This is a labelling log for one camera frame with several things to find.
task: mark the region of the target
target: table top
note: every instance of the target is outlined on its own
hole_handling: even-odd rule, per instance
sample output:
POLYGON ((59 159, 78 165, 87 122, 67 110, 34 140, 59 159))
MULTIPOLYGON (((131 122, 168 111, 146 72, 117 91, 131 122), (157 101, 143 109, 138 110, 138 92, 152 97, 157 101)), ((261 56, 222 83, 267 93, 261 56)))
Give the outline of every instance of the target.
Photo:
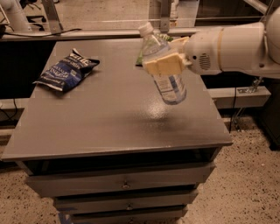
POLYGON ((151 76, 135 66, 141 44, 140 38, 58 42, 45 70, 73 48, 101 64, 68 93, 36 86, 2 160, 230 145, 202 79, 185 70, 185 100, 176 106, 164 104, 151 76))

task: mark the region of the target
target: plastic water bottle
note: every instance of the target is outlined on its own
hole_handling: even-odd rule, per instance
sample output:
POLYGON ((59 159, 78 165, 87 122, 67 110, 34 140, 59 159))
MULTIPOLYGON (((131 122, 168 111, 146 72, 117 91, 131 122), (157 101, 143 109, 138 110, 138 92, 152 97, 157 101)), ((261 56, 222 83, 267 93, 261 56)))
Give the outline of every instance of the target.
MULTIPOLYGON (((154 35, 153 31, 151 23, 139 27, 140 35, 143 37, 143 63, 160 58, 170 49, 168 42, 154 35)), ((152 75, 152 77, 166 104, 176 105, 186 98, 186 86, 180 74, 152 75)))

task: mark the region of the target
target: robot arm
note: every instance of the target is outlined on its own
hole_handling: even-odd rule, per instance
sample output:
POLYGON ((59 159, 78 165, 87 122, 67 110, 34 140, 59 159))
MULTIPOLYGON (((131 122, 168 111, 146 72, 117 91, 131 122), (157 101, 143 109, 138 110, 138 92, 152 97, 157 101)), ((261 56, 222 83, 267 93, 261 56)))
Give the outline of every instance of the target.
POLYGON ((185 67, 199 75, 237 71, 280 79, 280 8, 266 25, 216 27, 171 42, 168 55, 144 65, 150 74, 178 74, 185 67))
POLYGON ((0 4, 15 32, 30 32, 32 30, 18 0, 0 0, 0 4))

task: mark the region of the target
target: bottle cap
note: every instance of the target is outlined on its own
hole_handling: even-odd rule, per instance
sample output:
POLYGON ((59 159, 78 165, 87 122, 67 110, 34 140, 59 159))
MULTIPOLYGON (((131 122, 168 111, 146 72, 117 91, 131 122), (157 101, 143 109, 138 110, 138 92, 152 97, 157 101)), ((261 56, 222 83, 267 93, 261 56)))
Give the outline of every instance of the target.
POLYGON ((140 32, 141 37, 144 37, 144 36, 146 36, 147 34, 153 33, 154 27, 152 27, 152 25, 151 25, 150 22, 148 22, 147 24, 140 26, 140 27, 138 28, 138 30, 139 30, 139 32, 140 32))

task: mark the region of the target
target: drawer cabinet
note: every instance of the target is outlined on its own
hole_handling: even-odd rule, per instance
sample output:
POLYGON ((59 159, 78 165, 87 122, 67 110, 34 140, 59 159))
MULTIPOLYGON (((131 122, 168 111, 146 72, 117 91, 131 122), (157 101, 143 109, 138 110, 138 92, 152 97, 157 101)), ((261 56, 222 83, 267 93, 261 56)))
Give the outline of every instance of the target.
POLYGON ((173 164, 130 169, 90 171, 27 178, 27 185, 42 197, 118 192, 203 183, 214 163, 173 164))

